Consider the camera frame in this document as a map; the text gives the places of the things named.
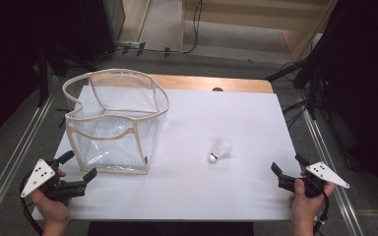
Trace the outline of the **person's left hand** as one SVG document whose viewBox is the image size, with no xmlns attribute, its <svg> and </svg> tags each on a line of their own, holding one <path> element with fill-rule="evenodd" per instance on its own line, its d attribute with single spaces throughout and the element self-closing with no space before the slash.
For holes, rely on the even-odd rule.
<svg viewBox="0 0 378 236">
<path fill-rule="evenodd" d="M 44 227 L 65 230 L 70 223 L 70 212 L 60 202 L 49 199 L 41 190 L 31 193 L 31 199 L 44 218 Z"/>
</svg>

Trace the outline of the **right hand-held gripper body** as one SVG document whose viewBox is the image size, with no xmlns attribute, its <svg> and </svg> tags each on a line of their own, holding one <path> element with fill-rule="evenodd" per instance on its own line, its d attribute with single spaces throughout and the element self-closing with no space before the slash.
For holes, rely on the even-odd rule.
<svg viewBox="0 0 378 236">
<path fill-rule="evenodd" d="M 334 170 L 332 170 L 323 161 L 316 162 L 314 164 L 307 165 L 304 171 L 305 175 L 299 177 L 305 185 L 305 196 L 307 198 L 315 198 L 322 194 L 327 182 L 333 183 L 337 186 L 348 189 L 349 183 L 347 183 L 342 177 L 340 177 Z M 278 168 L 278 186 L 282 189 L 295 192 L 294 182 L 295 178 L 284 175 L 282 170 Z"/>
</svg>

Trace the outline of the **white shuttlecock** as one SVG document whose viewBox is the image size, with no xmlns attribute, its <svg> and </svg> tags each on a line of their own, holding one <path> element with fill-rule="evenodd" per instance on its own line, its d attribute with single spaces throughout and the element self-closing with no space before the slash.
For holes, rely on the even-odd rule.
<svg viewBox="0 0 378 236">
<path fill-rule="evenodd" d="M 218 139 L 213 147 L 213 150 L 209 154 L 209 162 L 215 163 L 219 158 L 233 151 L 232 145 L 225 139 Z"/>
</svg>

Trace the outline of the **dark cabinet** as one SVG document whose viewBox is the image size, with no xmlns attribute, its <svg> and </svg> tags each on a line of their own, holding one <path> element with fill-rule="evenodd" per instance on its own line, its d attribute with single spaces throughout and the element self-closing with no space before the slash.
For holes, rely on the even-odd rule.
<svg viewBox="0 0 378 236">
<path fill-rule="evenodd" d="M 81 0 L 92 61 L 113 53 L 125 23 L 123 0 Z"/>
</svg>

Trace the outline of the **metal floor rail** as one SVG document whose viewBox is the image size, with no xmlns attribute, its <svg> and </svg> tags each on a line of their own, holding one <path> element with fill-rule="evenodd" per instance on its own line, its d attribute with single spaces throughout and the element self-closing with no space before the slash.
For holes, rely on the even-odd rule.
<svg viewBox="0 0 378 236">
<path fill-rule="evenodd" d="M 0 129 L 0 204 L 7 193 L 51 103 L 51 93 L 36 106 L 28 97 Z"/>
<path fill-rule="evenodd" d="M 304 112 L 304 120 L 317 149 L 319 159 L 326 163 L 332 170 L 338 172 L 330 151 L 323 139 L 319 124 L 308 111 Z M 349 236 L 365 236 L 352 203 L 344 187 L 338 187 L 334 193 L 337 206 L 346 225 Z"/>
</svg>

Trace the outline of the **person's right hand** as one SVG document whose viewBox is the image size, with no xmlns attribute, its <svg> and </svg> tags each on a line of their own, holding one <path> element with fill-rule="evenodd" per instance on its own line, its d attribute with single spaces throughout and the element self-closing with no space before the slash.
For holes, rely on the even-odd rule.
<svg viewBox="0 0 378 236">
<path fill-rule="evenodd" d="M 325 204 L 324 195 L 307 198 L 305 196 L 304 182 L 296 179 L 294 193 L 290 196 L 290 199 L 292 200 L 290 220 L 293 227 L 297 230 L 311 231 L 317 211 Z"/>
</svg>

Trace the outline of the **clear plastic bag beige trim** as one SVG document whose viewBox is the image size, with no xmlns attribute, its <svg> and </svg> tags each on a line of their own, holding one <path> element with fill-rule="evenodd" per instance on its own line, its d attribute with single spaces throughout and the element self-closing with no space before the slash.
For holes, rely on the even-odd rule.
<svg viewBox="0 0 378 236">
<path fill-rule="evenodd" d="M 107 69 L 62 87 L 69 143 L 83 170 L 146 174 L 169 109 L 165 90 L 147 74 Z"/>
</svg>

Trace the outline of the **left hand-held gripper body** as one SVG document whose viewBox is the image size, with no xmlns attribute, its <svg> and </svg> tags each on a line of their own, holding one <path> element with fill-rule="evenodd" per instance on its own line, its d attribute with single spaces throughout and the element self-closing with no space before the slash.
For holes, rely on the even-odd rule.
<svg viewBox="0 0 378 236">
<path fill-rule="evenodd" d="M 34 190 L 40 189 L 49 199 L 53 201 L 64 201 L 85 194 L 87 188 L 86 180 L 66 182 L 60 179 L 59 161 L 45 161 L 40 159 L 28 178 L 27 183 L 20 193 L 21 198 L 26 198 Z"/>
</svg>

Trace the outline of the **black metal stand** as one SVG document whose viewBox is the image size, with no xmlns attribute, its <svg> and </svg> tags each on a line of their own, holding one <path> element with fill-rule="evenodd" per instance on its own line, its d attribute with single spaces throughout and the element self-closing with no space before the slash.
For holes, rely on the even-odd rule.
<svg viewBox="0 0 378 236">
<path fill-rule="evenodd" d="M 48 98 L 48 78 L 47 63 L 45 58 L 45 44 L 43 43 L 38 50 L 38 76 L 39 76 L 39 101 L 41 107 Z"/>
<path fill-rule="evenodd" d="M 294 71 L 298 71 L 297 76 L 293 80 L 293 86 L 296 89 L 304 89 L 306 85 L 309 85 L 306 109 L 308 110 L 311 118 L 315 120 L 319 68 L 312 54 L 309 54 L 299 62 L 295 62 L 292 65 L 272 74 L 271 76 L 266 77 L 265 80 L 268 82 L 273 82 L 283 76 L 286 76 L 287 74 L 293 73 Z"/>
</svg>

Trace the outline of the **power strip with plugs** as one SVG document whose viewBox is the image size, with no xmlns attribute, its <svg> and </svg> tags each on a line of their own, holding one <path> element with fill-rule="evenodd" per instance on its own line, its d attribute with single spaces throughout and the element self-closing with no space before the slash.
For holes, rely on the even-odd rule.
<svg viewBox="0 0 378 236">
<path fill-rule="evenodd" d="M 135 51 L 137 56 L 141 56 L 144 54 L 145 47 L 146 47 L 145 42 L 141 42 L 138 44 L 134 44 L 134 43 L 120 44 L 116 47 L 115 53 L 127 54 L 129 52 Z"/>
</svg>

